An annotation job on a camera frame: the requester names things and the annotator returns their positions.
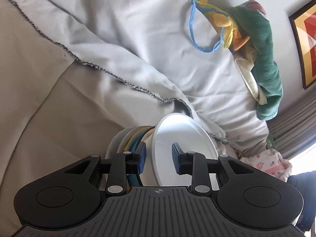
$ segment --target gray curtain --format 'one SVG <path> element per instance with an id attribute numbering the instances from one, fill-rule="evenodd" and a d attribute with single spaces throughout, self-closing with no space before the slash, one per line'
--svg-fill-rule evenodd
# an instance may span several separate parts
<path id="1" fill-rule="evenodd" d="M 267 122 L 277 151 L 291 159 L 316 143 L 316 93 Z"/>

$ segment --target picture frame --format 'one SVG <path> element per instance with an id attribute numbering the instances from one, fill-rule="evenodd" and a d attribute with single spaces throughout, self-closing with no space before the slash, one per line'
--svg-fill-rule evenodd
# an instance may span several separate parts
<path id="1" fill-rule="evenodd" d="M 316 82 L 316 0 L 289 17 L 300 58 L 303 88 Z"/>

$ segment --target blue ribbon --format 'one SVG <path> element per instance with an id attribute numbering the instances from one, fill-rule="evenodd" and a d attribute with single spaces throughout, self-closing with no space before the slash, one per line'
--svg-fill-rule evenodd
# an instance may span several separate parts
<path id="1" fill-rule="evenodd" d="M 200 47 L 196 43 L 195 38 L 194 38 L 194 33 L 193 33 L 194 13 L 195 13 L 195 9 L 196 9 L 197 6 L 196 6 L 196 3 L 195 3 L 195 0 L 191 0 L 191 3 L 192 3 L 192 10 L 191 10 L 190 21 L 189 21 L 189 29 L 190 29 L 190 34 L 191 34 L 191 39 L 192 39 L 193 45 L 194 45 L 195 48 L 197 48 L 198 50 L 200 50 L 202 52 L 207 52 L 207 53 L 214 52 L 214 51 L 216 51 L 219 48 L 219 46 L 221 45 L 221 42 L 223 41 L 225 28 L 222 27 L 221 36 L 220 36 L 219 40 L 217 41 L 217 43 L 214 45 L 213 48 L 205 49 L 205 48 Z M 218 11 L 218 10 L 215 10 L 215 9 L 211 9 L 211 8 L 199 8 L 199 10 L 201 10 L 201 11 L 214 11 L 214 12 L 217 12 L 217 13 L 220 13 L 220 14 L 227 15 L 224 12 L 221 12 L 221 11 Z"/>

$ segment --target white wall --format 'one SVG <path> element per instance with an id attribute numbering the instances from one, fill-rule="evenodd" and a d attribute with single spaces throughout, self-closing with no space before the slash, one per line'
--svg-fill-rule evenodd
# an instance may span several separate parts
<path id="1" fill-rule="evenodd" d="M 210 3 L 221 9 L 226 9 L 246 1 L 248 0 L 213 0 Z M 266 10 L 272 28 L 274 60 L 280 68 L 284 89 L 284 97 L 279 108 L 279 112 L 282 112 L 310 92 L 314 92 L 316 97 L 316 83 L 307 90 L 304 90 L 302 87 L 301 67 L 293 31 L 289 22 L 289 16 L 311 0 L 256 1 Z"/>

